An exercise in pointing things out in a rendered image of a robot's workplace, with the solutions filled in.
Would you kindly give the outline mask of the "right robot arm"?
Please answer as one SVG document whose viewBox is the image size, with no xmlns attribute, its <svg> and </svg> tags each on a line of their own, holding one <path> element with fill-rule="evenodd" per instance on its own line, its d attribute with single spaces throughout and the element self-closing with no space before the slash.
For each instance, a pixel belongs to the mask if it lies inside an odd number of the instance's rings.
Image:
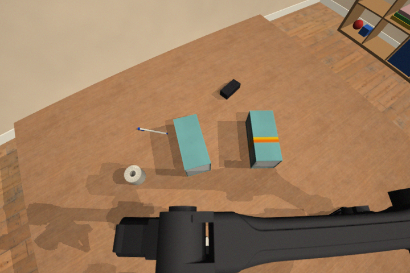
<svg viewBox="0 0 410 273">
<path fill-rule="evenodd" d="M 159 217 L 122 218 L 112 252 L 156 260 L 155 273 L 238 273 L 289 260 L 410 253 L 410 188 L 388 195 L 392 206 L 379 212 L 344 206 L 320 216 L 267 218 L 170 206 Z"/>
</svg>

